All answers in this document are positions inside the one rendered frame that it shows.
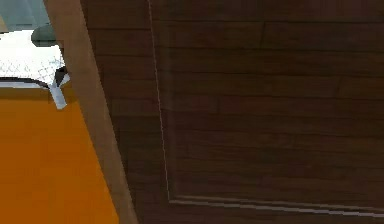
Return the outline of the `dark brown wooden room door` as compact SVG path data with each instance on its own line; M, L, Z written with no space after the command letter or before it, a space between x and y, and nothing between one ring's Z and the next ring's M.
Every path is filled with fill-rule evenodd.
M80 0L138 224L384 224L384 0Z

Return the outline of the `grey-green pillow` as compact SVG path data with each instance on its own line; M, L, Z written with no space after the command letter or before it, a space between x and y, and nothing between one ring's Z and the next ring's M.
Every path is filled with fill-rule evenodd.
M36 28L31 34L31 41L36 47L51 47L57 44L51 24Z

